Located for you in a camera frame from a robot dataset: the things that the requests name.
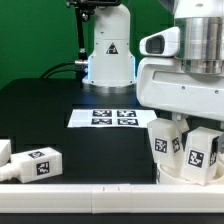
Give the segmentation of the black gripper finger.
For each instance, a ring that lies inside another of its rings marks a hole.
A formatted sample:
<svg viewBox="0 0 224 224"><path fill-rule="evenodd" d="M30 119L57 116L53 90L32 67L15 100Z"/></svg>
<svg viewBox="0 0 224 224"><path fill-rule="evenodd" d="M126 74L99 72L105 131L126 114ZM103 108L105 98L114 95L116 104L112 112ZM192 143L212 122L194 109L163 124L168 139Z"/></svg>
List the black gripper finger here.
<svg viewBox="0 0 224 224"><path fill-rule="evenodd" d="M224 154L224 133L222 133L220 136L217 136L213 139L212 149L215 152Z"/></svg>

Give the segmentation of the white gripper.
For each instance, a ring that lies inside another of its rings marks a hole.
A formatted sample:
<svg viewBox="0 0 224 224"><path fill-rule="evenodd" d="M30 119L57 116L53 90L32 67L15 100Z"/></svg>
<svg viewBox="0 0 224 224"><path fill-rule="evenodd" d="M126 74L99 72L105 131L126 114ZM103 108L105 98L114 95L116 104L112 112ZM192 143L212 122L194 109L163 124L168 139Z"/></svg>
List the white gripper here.
<svg viewBox="0 0 224 224"><path fill-rule="evenodd" d="M186 74L176 59L146 57L136 89L141 105L173 112L181 133L189 130L187 115L224 121L224 75Z"/></svg>

